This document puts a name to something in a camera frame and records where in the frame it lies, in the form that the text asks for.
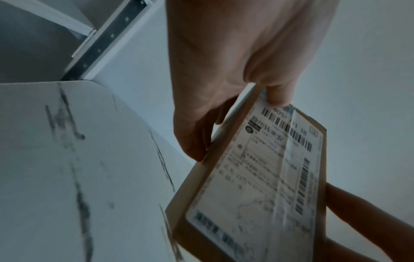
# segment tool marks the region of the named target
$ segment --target package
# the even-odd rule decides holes
[[[166,209],[202,262],[324,261],[326,129],[253,87]]]

